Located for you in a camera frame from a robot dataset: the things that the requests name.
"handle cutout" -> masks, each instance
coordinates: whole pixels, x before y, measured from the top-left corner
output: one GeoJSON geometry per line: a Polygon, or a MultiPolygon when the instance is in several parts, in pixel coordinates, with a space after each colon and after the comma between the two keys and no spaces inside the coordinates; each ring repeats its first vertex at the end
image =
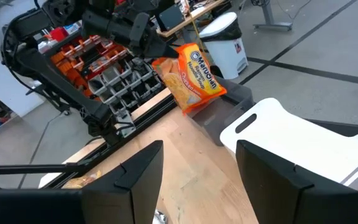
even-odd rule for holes
{"type": "Polygon", "coordinates": [[[245,130],[245,128],[248,128],[248,126],[256,121],[256,117],[256,114],[249,116],[245,121],[236,127],[236,133],[239,134],[241,131],[245,130]]]}

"label on trash can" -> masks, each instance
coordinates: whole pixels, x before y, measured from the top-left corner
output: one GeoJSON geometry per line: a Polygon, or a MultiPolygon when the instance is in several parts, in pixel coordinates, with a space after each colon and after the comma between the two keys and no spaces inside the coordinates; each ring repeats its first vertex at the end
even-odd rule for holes
{"type": "Polygon", "coordinates": [[[238,39],[234,41],[234,47],[236,48],[237,54],[241,52],[241,44],[238,39]]]}

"white plastic box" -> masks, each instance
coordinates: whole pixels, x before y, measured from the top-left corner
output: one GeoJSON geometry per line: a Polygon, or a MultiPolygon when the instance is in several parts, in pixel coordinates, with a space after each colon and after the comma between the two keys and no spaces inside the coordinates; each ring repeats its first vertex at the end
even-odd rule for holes
{"type": "Polygon", "coordinates": [[[345,137],[285,111],[267,98],[221,133],[225,147],[236,153],[237,140],[249,141],[318,175],[358,190],[358,135],[345,137]],[[251,116],[243,130],[236,128],[251,116]]]}

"gray floor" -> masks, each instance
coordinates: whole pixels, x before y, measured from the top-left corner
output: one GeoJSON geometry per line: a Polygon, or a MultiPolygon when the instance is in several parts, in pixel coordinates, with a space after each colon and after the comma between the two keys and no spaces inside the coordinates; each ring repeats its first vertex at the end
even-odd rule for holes
{"type": "MultiPolygon", "coordinates": [[[[271,60],[324,21],[350,0],[312,0],[293,21],[293,30],[255,30],[252,24],[263,22],[262,10],[249,4],[240,13],[238,1],[233,11],[239,15],[242,39],[248,57],[271,60]]],[[[294,15],[307,0],[271,0],[276,21],[291,21],[280,9],[294,15]]],[[[278,59],[279,62],[307,68],[358,76],[358,0],[312,33],[278,59]]],[[[241,82],[262,64],[250,62],[241,82]]],[[[289,69],[268,66],[245,84],[255,100],[274,97],[288,111],[304,117],[358,124],[358,84],[331,80],[289,69]]],[[[42,105],[24,119],[17,118],[0,129],[0,164],[60,163],[79,150],[91,137],[79,114],[54,119],[43,141],[35,149],[45,125],[58,115],[48,104],[42,105]]],[[[25,177],[22,187],[36,187],[40,175],[25,177]]],[[[16,188],[22,175],[0,176],[0,186],[16,188]]]]}

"red component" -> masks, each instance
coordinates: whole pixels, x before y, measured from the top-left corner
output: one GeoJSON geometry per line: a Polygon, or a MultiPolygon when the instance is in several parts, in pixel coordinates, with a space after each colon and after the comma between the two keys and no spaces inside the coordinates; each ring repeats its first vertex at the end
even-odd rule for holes
{"type": "Polygon", "coordinates": [[[57,27],[50,31],[50,35],[57,41],[62,41],[68,36],[68,32],[63,27],[57,27]]]}

